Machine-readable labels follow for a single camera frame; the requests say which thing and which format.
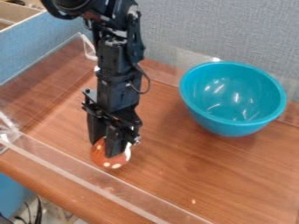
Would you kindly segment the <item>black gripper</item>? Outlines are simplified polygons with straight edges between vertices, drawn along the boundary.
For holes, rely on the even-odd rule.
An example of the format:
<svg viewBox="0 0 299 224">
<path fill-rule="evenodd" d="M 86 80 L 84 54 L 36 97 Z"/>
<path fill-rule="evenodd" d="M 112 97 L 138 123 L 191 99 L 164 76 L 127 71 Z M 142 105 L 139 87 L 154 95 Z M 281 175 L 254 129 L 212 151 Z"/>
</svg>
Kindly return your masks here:
<svg viewBox="0 0 299 224">
<path fill-rule="evenodd" d="M 106 135 L 106 155 L 115 157 L 126 151 L 128 139 L 127 128 L 140 128 L 142 119 L 136 114 L 142 87 L 142 74 L 128 72 L 118 75 L 104 75 L 96 72 L 98 89 L 86 88 L 83 109 L 88 113 L 88 140 L 92 144 Z"/>
</svg>

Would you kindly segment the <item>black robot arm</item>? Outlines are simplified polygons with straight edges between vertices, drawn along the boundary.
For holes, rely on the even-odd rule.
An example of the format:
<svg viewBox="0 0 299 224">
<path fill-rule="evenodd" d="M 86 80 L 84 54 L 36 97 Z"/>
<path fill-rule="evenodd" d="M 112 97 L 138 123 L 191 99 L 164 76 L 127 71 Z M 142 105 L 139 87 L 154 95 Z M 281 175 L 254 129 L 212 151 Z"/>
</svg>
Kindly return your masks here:
<svg viewBox="0 0 299 224">
<path fill-rule="evenodd" d="M 142 12 L 136 0 L 42 0 L 50 14 L 64 20 L 82 18 L 92 32 L 96 50 L 98 88 L 86 89 L 82 107 L 88 114 L 88 138 L 106 147 L 112 158 L 139 142 L 143 125 L 136 114 L 142 79 L 139 62 L 146 46 L 140 32 Z"/>
</svg>

